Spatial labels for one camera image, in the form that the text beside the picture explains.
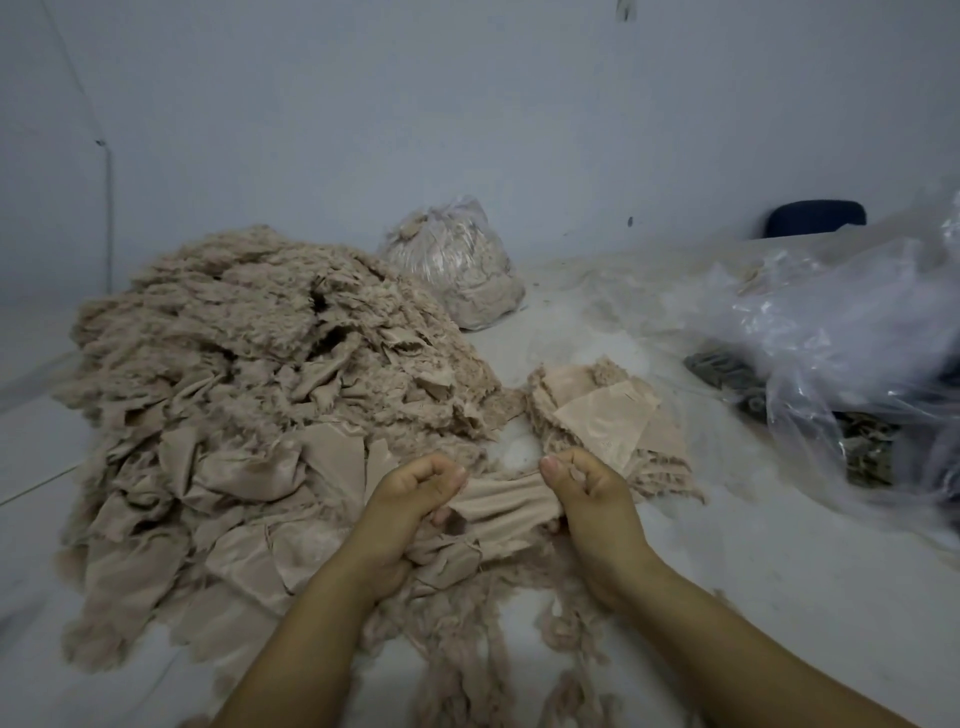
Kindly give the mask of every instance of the dark chair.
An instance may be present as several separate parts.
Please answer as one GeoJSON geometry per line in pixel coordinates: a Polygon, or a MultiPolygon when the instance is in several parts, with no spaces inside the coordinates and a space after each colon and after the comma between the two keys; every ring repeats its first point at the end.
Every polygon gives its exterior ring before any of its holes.
{"type": "Polygon", "coordinates": [[[867,211],[847,200],[803,200],[770,213],[763,237],[834,232],[845,225],[866,225],[867,211]]]}

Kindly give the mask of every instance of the white wall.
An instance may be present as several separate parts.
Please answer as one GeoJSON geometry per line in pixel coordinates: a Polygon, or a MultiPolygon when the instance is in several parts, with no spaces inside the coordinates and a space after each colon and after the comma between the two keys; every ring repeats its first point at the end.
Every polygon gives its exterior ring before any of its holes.
{"type": "Polygon", "coordinates": [[[810,197],[876,219],[960,169],[955,0],[614,5],[52,2],[115,150],[121,274],[255,221],[372,246],[460,193],[516,257],[697,242],[810,197]]]}
{"type": "MultiPolygon", "coordinates": [[[[0,361],[20,309],[106,288],[104,151],[37,0],[0,3],[0,361]],[[18,307],[13,314],[11,305],[18,307]]],[[[19,328],[26,331],[29,327],[19,328]]]]}

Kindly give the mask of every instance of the clear plastic bag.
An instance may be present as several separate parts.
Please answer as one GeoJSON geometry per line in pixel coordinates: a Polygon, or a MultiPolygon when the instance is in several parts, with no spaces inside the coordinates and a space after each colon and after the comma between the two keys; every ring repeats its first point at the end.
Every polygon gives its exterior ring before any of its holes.
{"type": "Polygon", "coordinates": [[[687,319],[765,381],[771,433],[815,474],[817,497],[926,533],[943,516],[960,525],[960,208],[950,202],[879,232],[773,251],[687,319]],[[908,230],[920,235],[877,244],[908,230]],[[868,465],[880,487],[851,485],[868,465]]]}
{"type": "Polygon", "coordinates": [[[379,254],[422,280],[460,328],[488,327],[523,300],[523,281],[472,197],[412,212],[379,254]]]}

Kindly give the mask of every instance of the frayed fabric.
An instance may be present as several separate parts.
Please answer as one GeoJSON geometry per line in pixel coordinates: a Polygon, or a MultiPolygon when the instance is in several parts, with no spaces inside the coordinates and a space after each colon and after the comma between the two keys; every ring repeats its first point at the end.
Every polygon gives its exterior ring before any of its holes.
{"type": "Polygon", "coordinates": [[[420,530],[417,567],[374,610],[362,651],[404,636],[423,656],[412,724],[512,726],[499,605],[552,590],[559,612],[539,628],[577,667],[545,715],[608,725],[586,668],[603,659],[603,612],[551,535],[560,503],[539,473],[492,472],[483,443],[528,405],[547,451],[609,458],[637,499],[696,496],[683,437],[645,382],[608,360],[541,369],[525,400],[381,261],[265,227],[161,258],[87,303],[73,336],[83,363],[60,398],[98,442],[61,534],[60,572],[86,596],[63,634],[69,662],[117,667],[155,619],[217,666],[226,696],[380,478],[439,449],[471,478],[447,527],[420,530]]]}

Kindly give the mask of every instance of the fingernail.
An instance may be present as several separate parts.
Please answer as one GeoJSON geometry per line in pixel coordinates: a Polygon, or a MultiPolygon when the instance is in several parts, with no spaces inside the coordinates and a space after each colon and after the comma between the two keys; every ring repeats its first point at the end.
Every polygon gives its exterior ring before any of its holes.
{"type": "Polygon", "coordinates": [[[540,460],[540,467],[543,468],[544,473],[553,475],[560,469],[560,461],[553,455],[547,455],[540,460]]]}

